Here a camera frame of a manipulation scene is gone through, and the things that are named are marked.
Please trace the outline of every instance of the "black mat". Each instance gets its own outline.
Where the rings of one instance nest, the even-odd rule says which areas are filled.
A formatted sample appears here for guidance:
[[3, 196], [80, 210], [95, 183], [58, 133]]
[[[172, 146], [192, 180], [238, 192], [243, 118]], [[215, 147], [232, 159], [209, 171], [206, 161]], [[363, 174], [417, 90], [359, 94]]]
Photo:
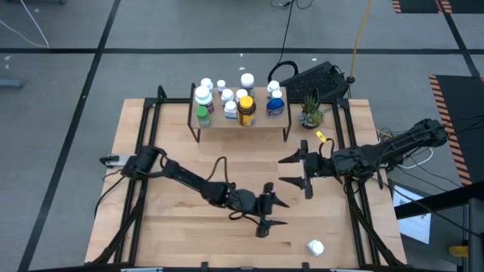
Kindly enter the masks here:
[[[459, 175], [472, 182], [484, 180], [484, 81], [480, 77], [431, 76], [430, 83], [443, 121], [446, 122], [446, 116], [450, 116], [452, 128], [448, 129], [457, 133], [457, 137], [449, 139], [449, 143], [456, 164], [465, 165], [467, 168], [458, 167]], [[459, 160], [460, 156], [464, 159], [463, 162]]]
[[439, 10], [451, 14], [484, 14], [483, 0], [394, 0], [393, 7], [395, 12], [403, 14], [436, 14]]

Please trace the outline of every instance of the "wooden table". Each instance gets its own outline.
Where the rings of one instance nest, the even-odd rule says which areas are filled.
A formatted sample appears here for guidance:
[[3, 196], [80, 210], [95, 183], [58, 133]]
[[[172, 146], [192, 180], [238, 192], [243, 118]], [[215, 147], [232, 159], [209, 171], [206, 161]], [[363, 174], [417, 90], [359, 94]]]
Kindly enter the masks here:
[[[113, 153], [134, 153], [142, 105], [143, 100], [125, 100]], [[375, 144], [377, 138], [368, 101], [351, 100], [350, 107], [358, 144]], [[315, 131], [297, 124], [300, 105], [292, 104], [291, 111], [295, 123], [287, 143], [282, 141], [281, 131], [276, 128], [214, 128], [206, 129], [198, 144], [187, 127], [188, 105], [162, 104], [156, 146], [165, 149], [169, 158], [203, 177], [208, 176], [218, 157], [227, 156], [230, 182], [256, 195], [262, 192], [264, 183], [274, 182], [278, 197], [290, 209], [275, 206], [269, 218], [288, 224], [273, 227], [266, 238], [256, 238], [253, 222], [230, 221], [229, 210], [210, 206], [184, 185], [166, 178], [152, 179], [148, 185], [136, 265], [199, 267], [201, 262], [208, 261], [210, 267], [301, 267], [302, 262], [308, 262], [311, 268], [358, 267], [342, 186], [334, 178], [315, 178], [312, 181], [314, 197], [305, 199], [299, 188], [278, 180], [280, 176], [303, 173], [301, 164], [277, 164], [279, 159], [295, 152], [301, 139], [308, 140], [310, 150], [316, 150], [319, 145]], [[340, 115], [348, 147], [343, 110]], [[338, 147], [331, 111], [324, 115], [319, 130], [333, 138]], [[329, 145], [323, 148], [326, 156], [329, 148]], [[153, 171], [159, 171], [157, 163]], [[110, 176], [104, 190], [118, 179], [117, 175]], [[222, 167], [213, 180], [223, 180]], [[96, 258], [117, 232], [127, 185], [128, 181], [121, 183], [101, 203], [86, 261]], [[395, 256], [406, 262], [390, 192], [386, 188], [380, 190], [373, 181], [367, 182], [366, 188], [375, 230]], [[371, 263], [368, 237], [362, 229], [361, 234], [366, 262]], [[127, 235], [126, 245], [131, 238], [131, 234]], [[306, 249], [306, 243], [313, 239], [324, 244], [324, 253], [319, 257], [312, 256]], [[125, 246], [123, 260], [128, 258], [128, 248]]]

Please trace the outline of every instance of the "green bottle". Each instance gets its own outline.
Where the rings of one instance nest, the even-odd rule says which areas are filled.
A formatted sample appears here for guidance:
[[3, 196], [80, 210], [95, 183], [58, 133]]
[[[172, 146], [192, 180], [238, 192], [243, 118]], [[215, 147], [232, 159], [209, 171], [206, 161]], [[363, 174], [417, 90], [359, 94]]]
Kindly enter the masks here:
[[210, 127], [210, 113], [205, 106], [197, 108], [197, 118], [201, 127]]

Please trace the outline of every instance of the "black floor stripe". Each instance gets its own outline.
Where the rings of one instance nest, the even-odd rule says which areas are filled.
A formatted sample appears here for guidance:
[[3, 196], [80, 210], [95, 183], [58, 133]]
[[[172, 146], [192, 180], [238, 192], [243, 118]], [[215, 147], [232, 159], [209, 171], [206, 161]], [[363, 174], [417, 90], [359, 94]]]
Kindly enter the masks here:
[[[484, 49], [468, 49], [484, 54]], [[96, 54], [96, 48], [0, 48], [0, 54]], [[280, 54], [280, 48], [105, 48], [102, 54]], [[285, 48], [285, 54], [352, 54], [352, 48]], [[358, 54], [447, 55], [463, 54], [461, 49], [363, 48]]]
[[91, 64], [91, 68], [87, 75], [87, 79], [85, 80], [84, 87], [82, 88], [81, 95], [79, 96], [79, 101], [77, 102], [76, 110], [74, 111], [73, 118], [71, 120], [69, 130], [67, 131], [66, 138], [64, 140], [64, 144], [62, 145], [62, 149], [60, 150], [59, 158], [57, 159], [57, 163], [54, 168], [54, 172], [52, 174], [51, 180], [47, 187], [47, 193], [44, 196], [44, 200], [42, 201], [42, 205], [40, 207], [39, 213], [37, 214], [36, 222], [33, 226], [32, 232], [30, 234], [29, 241], [23, 252], [22, 259], [20, 261], [18, 271], [28, 271], [30, 267], [30, 263], [32, 262], [33, 255], [36, 251], [37, 244], [39, 243], [40, 236], [45, 226], [45, 221], [47, 220], [49, 210], [51, 209], [52, 201], [54, 200], [54, 195], [57, 190], [57, 186], [59, 185], [59, 181], [61, 179], [62, 171], [64, 170], [64, 166], [67, 161], [67, 156], [69, 155], [70, 148], [73, 144], [74, 135], [76, 134], [77, 127], [79, 125], [79, 121], [81, 119], [82, 111], [84, 110], [85, 102], [89, 95], [89, 91], [91, 90], [92, 82], [94, 81], [94, 77], [96, 71], [98, 70], [99, 61], [101, 60], [101, 51], [106, 46], [107, 37], [111, 31], [111, 27], [113, 26], [113, 21], [116, 16], [118, 7], [119, 7], [120, 0], [115, 0], [113, 3], [113, 7], [111, 8], [111, 12], [109, 17], [107, 18], [106, 26], [104, 27], [104, 31], [99, 41], [99, 46], [94, 56], [94, 59]]
[[[439, 1], [440, 6], [443, 7], [442, 1], [441, 0], [437, 0], [437, 1]], [[474, 64], [472, 57], [470, 56], [470, 52], [469, 50], [467, 50], [467, 47], [464, 44], [464, 40], [462, 39], [462, 36], [459, 33], [457, 26], [455, 25], [454, 19], [452, 19], [452, 16], [446, 12], [444, 12], [443, 14], [444, 14], [445, 20], [447, 21], [448, 28], [450, 28], [452, 35], [454, 36], [455, 42], [457, 42], [459, 49], [462, 51], [461, 53], [462, 53], [462, 56], [464, 57], [467, 68], [469, 69], [470, 75], [480, 76], [479, 71], [477, 70], [476, 64]]]

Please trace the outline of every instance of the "white bottle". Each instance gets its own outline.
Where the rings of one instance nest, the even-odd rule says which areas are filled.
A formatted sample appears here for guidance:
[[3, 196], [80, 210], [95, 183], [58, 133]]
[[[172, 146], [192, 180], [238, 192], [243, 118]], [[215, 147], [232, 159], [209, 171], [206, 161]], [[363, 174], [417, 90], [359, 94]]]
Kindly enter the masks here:
[[235, 100], [237, 101], [237, 103], [239, 103], [240, 99], [241, 99], [242, 97], [244, 97], [244, 96], [247, 96], [247, 95], [248, 95], [248, 93], [247, 93], [247, 91], [246, 91], [246, 90], [244, 90], [244, 89], [239, 89], [239, 90], [237, 91], [237, 93], [235, 94]]
[[221, 100], [222, 100], [222, 106], [225, 107], [225, 104], [227, 102], [234, 100], [234, 92], [231, 89], [225, 89], [222, 92]]
[[240, 78], [240, 87], [245, 89], [249, 96], [254, 97], [254, 76], [244, 73]]
[[225, 80], [217, 81], [217, 89], [219, 90], [219, 94], [222, 94], [222, 92], [226, 89]]
[[267, 98], [271, 99], [272, 98], [272, 92], [273, 91], [279, 91], [279, 90], [280, 90], [279, 82], [272, 80], [267, 85]]
[[314, 256], [319, 256], [323, 254], [324, 246], [323, 246], [323, 243], [321, 243], [321, 241], [318, 241], [318, 240], [309, 241], [306, 244], [306, 246]]
[[282, 99], [282, 91], [279, 91], [279, 90], [273, 91], [272, 94], [271, 94], [271, 98]]
[[212, 83], [212, 79], [208, 79], [208, 78], [202, 79], [202, 81], [200, 82], [200, 84], [202, 86], [207, 87], [210, 90], [210, 93], [213, 95], [213, 83]]
[[232, 100], [225, 104], [225, 118], [237, 119], [237, 105]]
[[206, 86], [200, 86], [195, 90], [195, 101], [201, 105], [205, 106], [209, 113], [213, 113], [213, 96], [210, 94], [210, 90]]

